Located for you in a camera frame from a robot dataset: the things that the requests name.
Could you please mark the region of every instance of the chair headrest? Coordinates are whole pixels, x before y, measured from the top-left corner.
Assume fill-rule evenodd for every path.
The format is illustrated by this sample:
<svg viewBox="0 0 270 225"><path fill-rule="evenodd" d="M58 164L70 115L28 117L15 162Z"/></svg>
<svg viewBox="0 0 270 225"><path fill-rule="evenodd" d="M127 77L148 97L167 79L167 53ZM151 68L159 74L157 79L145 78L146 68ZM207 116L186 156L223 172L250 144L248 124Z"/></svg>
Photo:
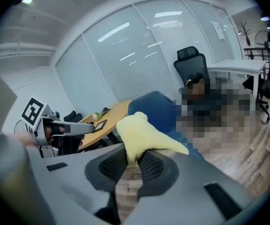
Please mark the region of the chair headrest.
<svg viewBox="0 0 270 225"><path fill-rule="evenodd" d="M199 51L197 50L197 48L194 46L190 46L177 51L177 60L187 60L197 57L198 55Z"/></svg>

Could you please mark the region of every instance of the yellow cloth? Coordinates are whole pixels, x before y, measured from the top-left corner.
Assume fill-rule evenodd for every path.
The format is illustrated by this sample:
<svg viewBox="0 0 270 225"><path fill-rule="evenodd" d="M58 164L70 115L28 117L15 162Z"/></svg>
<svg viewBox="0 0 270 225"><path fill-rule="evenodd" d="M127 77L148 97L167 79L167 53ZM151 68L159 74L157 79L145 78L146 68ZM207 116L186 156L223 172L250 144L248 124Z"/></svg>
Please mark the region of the yellow cloth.
<svg viewBox="0 0 270 225"><path fill-rule="evenodd" d="M117 123L116 128L124 142L129 164L134 164L147 149L171 149L189 154L184 145L151 125L142 112L126 116Z"/></svg>

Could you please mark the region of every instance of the black chair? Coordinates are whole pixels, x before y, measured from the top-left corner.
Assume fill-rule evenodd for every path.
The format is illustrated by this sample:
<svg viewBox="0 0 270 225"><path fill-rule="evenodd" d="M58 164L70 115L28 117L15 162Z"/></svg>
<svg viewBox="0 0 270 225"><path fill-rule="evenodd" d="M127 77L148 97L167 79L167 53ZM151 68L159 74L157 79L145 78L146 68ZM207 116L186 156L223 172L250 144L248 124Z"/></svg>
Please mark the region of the black chair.
<svg viewBox="0 0 270 225"><path fill-rule="evenodd" d="M222 105L227 104L227 97L226 94L221 94L221 90L211 89L205 56L194 46L186 47L177 51L174 67L184 84L179 92L182 94L182 102L188 106L188 111L192 111L193 117L197 117L199 121L206 116L212 121L216 120L216 111L221 111ZM204 96L199 100L190 100L187 98L186 82L200 75L204 79Z"/></svg>
<svg viewBox="0 0 270 225"><path fill-rule="evenodd" d="M267 34L267 42L265 47L268 50L268 54L270 53L270 49L268 49L268 44L270 43L270 32ZM268 102L263 101L263 97L266 97L267 99L270 99L270 65L269 65L269 71L267 75L267 79L264 77L264 79L261 78L261 75L258 77L258 89L257 89L257 96L256 96L256 102L260 106L260 108L268 115L267 121L270 120L270 114L268 113ZM245 82L243 82L244 88L247 88L249 90L253 90L253 82L254 77L249 77Z"/></svg>
<svg viewBox="0 0 270 225"><path fill-rule="evenodd" d="M250 76L245 82L243 82L243 87L249 90L253 90L254 77ZM256 96L256 103L260 108L268 115L267 121L270 120L270 114L268 112L269 104L263 101L263 97L270 99L270 67L267 75L267 79L262 79L261 74L258 76L258 89Z"/></svg>
<svg viewBox="0 0 270 225"><path fill-rule="evenodd" d="M174 67L182 78L185 86L187 80L193 80L196 75L201 74L204 78L205 93L210 89L210 77L206 66L206 59L202 53L194 46L183 48L177 51L177 61ZM184 88L180 88L180 93L184 92Z"/></svg>
<svg viewBox="0 0 270 225"><path fill-rule="evenodd" d="M72 111L69 115L63 118L65 122L79 122L83 119L82 114Z"/></svg>

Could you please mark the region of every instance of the white desk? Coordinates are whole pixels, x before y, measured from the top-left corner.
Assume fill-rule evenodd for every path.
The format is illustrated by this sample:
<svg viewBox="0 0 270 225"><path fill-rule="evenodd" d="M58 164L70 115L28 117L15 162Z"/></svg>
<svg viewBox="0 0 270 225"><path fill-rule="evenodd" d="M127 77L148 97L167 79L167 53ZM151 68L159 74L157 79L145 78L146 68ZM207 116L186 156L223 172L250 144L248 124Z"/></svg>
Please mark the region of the white desk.
<svg viewBox="0 0 270 225"><path fill-rule="evenodd" d="M209 72L229 72L254 76L250 110L255 111L255 102L258 88L258 75L262 71L264 71L264 77L266 77L266 61L248 59L225 60L222 62L209 64L207 65L207 68Z"/></svg>

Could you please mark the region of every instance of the wooden desk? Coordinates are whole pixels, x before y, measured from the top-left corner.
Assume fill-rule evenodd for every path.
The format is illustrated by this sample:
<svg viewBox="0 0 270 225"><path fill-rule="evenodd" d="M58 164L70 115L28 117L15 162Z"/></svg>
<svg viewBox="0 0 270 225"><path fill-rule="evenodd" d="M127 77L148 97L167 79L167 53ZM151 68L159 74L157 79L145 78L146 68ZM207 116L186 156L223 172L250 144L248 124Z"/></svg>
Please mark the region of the wooden desk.
<svg viewBox="0 0 270 225"><path fill-rule="evenodd" d="M114 138L112 131L116 128L116 124L127 115L127 110L129 108L130 102L131 100L127 100L127 101L120 102L111 106L110 108L113 108L112 110L108 111L98 121L95 121L94 126L96 126L98 123L104 120L107 120L102 130L99 130L95 133L85 134L85 138L82 140L83 145L79 147L79 150L89 147L90 145L92 145L93 143L96 143L97 141L101 140L105 136L108 136L108 138L112 140ZM83 123L87 117L83 118L79 122Z"/></svg>

